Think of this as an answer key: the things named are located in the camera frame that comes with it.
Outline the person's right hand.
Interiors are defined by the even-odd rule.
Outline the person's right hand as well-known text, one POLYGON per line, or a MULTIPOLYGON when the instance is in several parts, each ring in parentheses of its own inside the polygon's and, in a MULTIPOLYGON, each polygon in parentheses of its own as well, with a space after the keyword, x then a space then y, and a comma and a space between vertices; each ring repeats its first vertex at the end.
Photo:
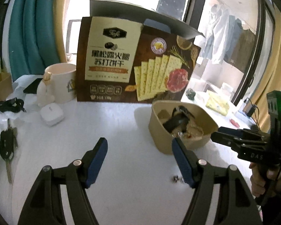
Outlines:
POLYGON ((281 169, 269 169, 267 170, 267 177, 261 174, 261 167, 256 163, 250 163, 249 168, 252 170, 252 175, 250 177, 251 181, 251 191, 255 197, 260 197, 266 191, 266 183, 270 180, 275 182, 275 187, 273 188, 271 196, 275 196, 281 191, 281 169))

